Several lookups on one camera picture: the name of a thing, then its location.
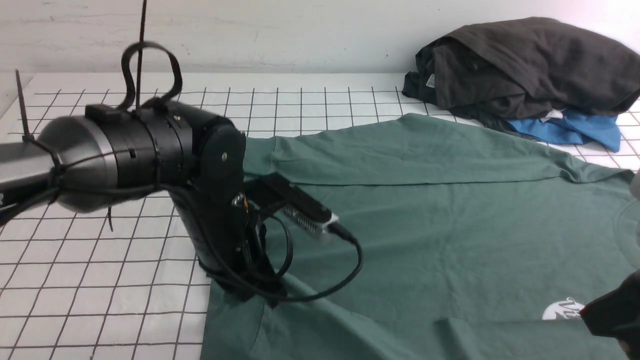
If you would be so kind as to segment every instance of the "printed logo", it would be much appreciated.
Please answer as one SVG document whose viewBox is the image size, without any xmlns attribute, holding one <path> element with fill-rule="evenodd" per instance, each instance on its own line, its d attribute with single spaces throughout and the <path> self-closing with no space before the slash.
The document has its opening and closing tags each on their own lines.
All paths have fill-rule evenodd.
<svg viewBox="0 0 640 360">
<path fill-rule="evenodd" d="M 542 320 L 560 320 L 580 318 L 580 310 L 584 305 L 576 302 L 573 298 L 566 298 L 564 301 L 555 302 L 542 314 Z"/>
</svg>

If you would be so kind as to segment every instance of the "grid pattern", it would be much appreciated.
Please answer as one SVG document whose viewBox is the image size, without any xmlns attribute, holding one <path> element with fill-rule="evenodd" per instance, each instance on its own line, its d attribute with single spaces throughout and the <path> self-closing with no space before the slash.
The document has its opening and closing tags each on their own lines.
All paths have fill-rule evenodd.
<svg viewBox="0 0 640 360">
<path fill-rule="evenodd" d="M 158 90 L 145 92 L 153 96 Z M 33 92 L 36 134 L 84 105 L 117 105 L 123 92 Z M 420 113 L 479 126 L 402 96 L 397 87 L 228 88 L 183 92 L 179 101 L 224 114 L 249 137 L 299 136 Z M 4 136 L 19 141 L 18 120 Z M 618 153 L 597 144 L 557 146 L 600 165 L 640 168 L 640 102 L 620 115 Z M 198 359 L 210 280 L 171 199 L 156 193 L 106 211 L 77 214 L 57 204 L 31 209 L 0 229 L 0 360 Z"/>
</svg>

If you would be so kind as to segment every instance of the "clothing tag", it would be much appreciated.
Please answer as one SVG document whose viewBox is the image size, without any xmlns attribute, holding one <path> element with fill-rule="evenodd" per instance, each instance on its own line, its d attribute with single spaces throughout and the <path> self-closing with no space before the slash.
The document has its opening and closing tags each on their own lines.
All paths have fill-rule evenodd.
<svg viewBox="0 0 640 360">
<path fill-rule="evenodd" d="M 550 113 L 547 114 L 547 116 L 543 117 L 540 120 L 542 120 L 542 122 L 547 122 L 551 119 L 562 119 L 563 117 L 564 115 L 562 114 L 562 110 L 553 109 Z"/>
<path fill-rule="evenodd" d="M 436 87 L 436 74 L 431 74 L 431 76 L 427 80 L 427 86 L 430 88 Z"/>
</svg>

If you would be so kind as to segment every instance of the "green t-shirt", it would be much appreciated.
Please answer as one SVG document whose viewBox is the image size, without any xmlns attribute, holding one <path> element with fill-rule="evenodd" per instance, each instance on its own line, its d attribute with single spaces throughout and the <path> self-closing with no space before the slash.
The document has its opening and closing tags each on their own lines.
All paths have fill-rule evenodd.
<svg viewBox="0 0 640 360">
<path fill-rule="evenodd" d="M 340 216 L 364 266 L 311 303 L 237 303 L 212 285 L 202 359 L 624 359 L 578 310 L 640 268 L 633 173 L 534 142 L 409 114 L 251 139 L 245 170 L 279 172 Z M 338 283 L 354 248 L 291 227 L 291 295 Z M 276 223 L 274 266 L 285 254 Z"/>
</svg>

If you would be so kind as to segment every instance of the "blue cloth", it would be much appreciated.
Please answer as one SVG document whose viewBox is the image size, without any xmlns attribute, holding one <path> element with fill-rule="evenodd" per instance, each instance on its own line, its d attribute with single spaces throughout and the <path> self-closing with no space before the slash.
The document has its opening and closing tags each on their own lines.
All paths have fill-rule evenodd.
<svg viewBox="0 0 640 360">
<path fill-rule="evenodd" d="M 617 116 L 585 115 L 575 110 L 564 110 L 562 119 L 508 120 L 513 129 L 540 141 L 554 144 L 584 145 L 593 140 L 611 151 L 620 150 L 620 129 L 616 125 Z"/>
</svg>

